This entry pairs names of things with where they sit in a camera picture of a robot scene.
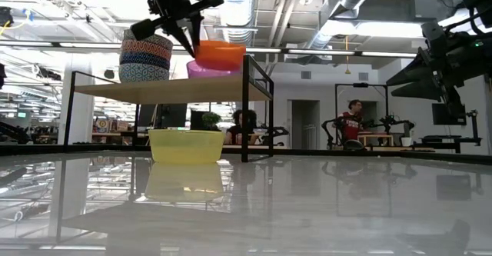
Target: dark shirt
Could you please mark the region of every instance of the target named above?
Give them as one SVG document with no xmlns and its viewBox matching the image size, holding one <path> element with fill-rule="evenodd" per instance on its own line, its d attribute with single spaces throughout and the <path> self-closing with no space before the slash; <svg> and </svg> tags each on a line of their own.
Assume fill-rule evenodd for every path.
<svg viewBox="0 0 492 256">
<path fill-rule="evenodd" d="M 235 125 L 231 128 L 228 129 L 228 132 L 232 134 L 232 139 L 231 139 L 231 145 L 240 145 L 238 144 L 238 135 L 241 134 L 241 126 L 240 125 Z M 253 128 L 249 128 L 248 134 L 253 134 Z"/>
</svg>

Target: ceiling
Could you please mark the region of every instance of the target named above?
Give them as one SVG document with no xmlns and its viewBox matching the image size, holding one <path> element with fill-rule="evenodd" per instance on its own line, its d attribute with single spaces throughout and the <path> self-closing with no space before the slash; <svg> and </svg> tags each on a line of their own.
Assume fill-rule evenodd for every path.
<svg viewBox="0 0 492 256">
<path fill-rule="evenodd" d="M 255 30 L 252 46 L 264 47 L 268 43 L 271 26 L 276 12 L 277 0 L 254 0 Z M 294 3 L 289 18 L 288 28 L 281 38 L 281 47 L 287 44 L 298 44 L 310 40 L 319 26 L 319 11 L 324 0 L 312 0 L 311 4 Z M 29 40 L 50 42 L 109 42 L 121 41 L 122 32 L 130 25 L 145 18 L 156 18 L 148 14 L 147 0 L 0 0 L 0 7 L 12 8 L 15 26 L 13 30 L 5 30 L 1 40 Z M 223 39 L 221 11 L 210 8 L 203 11 L 205 17 L 201 37 L 212 40 Z M 348 35 L 346 38 L 332 38 L 328 45 L 336 49 L 415 52 L 415 41 L 421 38 L 398 38 L 380 35 Z M 0 47 L 0 62 L 6 65 L 9 82 L 22 83 L 58 83 L 47 78 L 36 77 L 36 67 L 47 68 L 63 77 L 65 70 L 64 51 L 21 50 Z M 98 67 L 96 75 L 102 76 L 104 70 L 118 67 L 117 53 L 93 53 Z M 186 78 L 185 65 L 191 60 L 187 55 L 173 55 L 171 60 L 172 78 Z M 345 57 L 333 57 L 336 64 L 345 63 Z M 374 64 L 376 58 L 351 58 L 354 64 Z M 59 103 L 61 86 L 9 86 L 0 93 L 0 110 L 11 105 L 5 103 L 7 97 L 40 98 L 52 103 Z M 96 100 L 96 110 L 103 110 L 101 99 Z"/>
</svg>

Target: wooden shelf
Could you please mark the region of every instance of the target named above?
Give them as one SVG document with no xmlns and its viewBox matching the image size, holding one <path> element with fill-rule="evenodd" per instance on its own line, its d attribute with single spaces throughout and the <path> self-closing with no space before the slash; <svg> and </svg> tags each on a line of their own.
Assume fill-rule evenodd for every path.
<svg viewBox="0 0 492 256">
<path fill-rule="evenodd" d="M 75 86 L 75 91 L 141 105 L 241 101 L 242 75 Z M 250 84 L 249 100 L 267 101 L 269 97 Z"/>
</svg>

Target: black metal frame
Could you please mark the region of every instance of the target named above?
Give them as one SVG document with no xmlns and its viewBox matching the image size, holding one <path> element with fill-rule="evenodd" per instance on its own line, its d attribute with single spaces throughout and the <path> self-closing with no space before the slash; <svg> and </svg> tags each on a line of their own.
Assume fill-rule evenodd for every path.
<svg viewBox="0 0 492 256">
<path fill-rule="evenodd" d="M 388 101 L 388 96 L 387 96 L 387 85 L 382 85 L 382 84 L 365 84 L 364 85 L 368 87 L 383 87 L 384 88 L 384 106 L 386 108 L 386 115 L 390 114 L 390 104 Z M 366 88 L 362 86 L 357 86 L 357 83 L 355 84 L 347 84 L 347 83 L 340 83 L 340 84 L 335 84 L 335 118 L 338 116 L 338 86 L 351 86 L 354 88 Z M 335 141 L 338 140 L 338 130 L 335 132 Z"/>
<path fill-rule="evenodd" d="M 243 66 L 242 66 L 242 76 L 243 76 L 243 84 L 242 84 L 242 110 L 243 110 L 243 127 L 242 127 L 242 135 L 248 136 L 248 132 L 250 130 L 248 123 L 248 112 L 249 112 L 249 86 L 253 85 L 256 89 L 261 91 L 264 95 L 268 97 L 268 137 L 270 138 L 268 145 L 268 155 L 263 158 L 273 157 L 274 155 L 274 82 L 271 80 L 270 76 L 260 67 L 260 65 L 251 57 L 250 55 L 245 55 L 243 57 Z M 254 78 L 254 71 L 258 71 L 262 76 L 261 79 Z M 90 75 L 88 73 L 84 73 L 81 71 L 73 71 L 71 74 L 71 82 L 70 82 L 70 95 L 68 96 L 68 109 L 67 109 L 67 117 L 65 122 L 65 138 L 63 141 L 63 152 L 69 152 L 68 148 L 68 139 L 70 136 L 70 127 L 71 127 L 71 114 L 73 110 L 74 104 L 74 96 L 75 96 L 75 82 L 77 78 L 77 74 L 85 75 L 92 78 L 97 78 L 103 81 L 111 82 L 117 84 L 115 81 L 108 80 L 106 78 L 100 78 L 94 75 Z M 259 82 L 264 82 L 265 87 L 259 84 Z M 138 118 L 140 112 L 140 105 L 137 104 L 137 108 L 135 109 L 135 126 L 132 136 L 132 147 L 136 148 L 137 139 L 138 139 Z M 257 161 L 261 158 L 249 159 L 249 151 L 248 147 L 249 138 L 242 138 L 241 143 L 241 161 Z"/>
</svg>

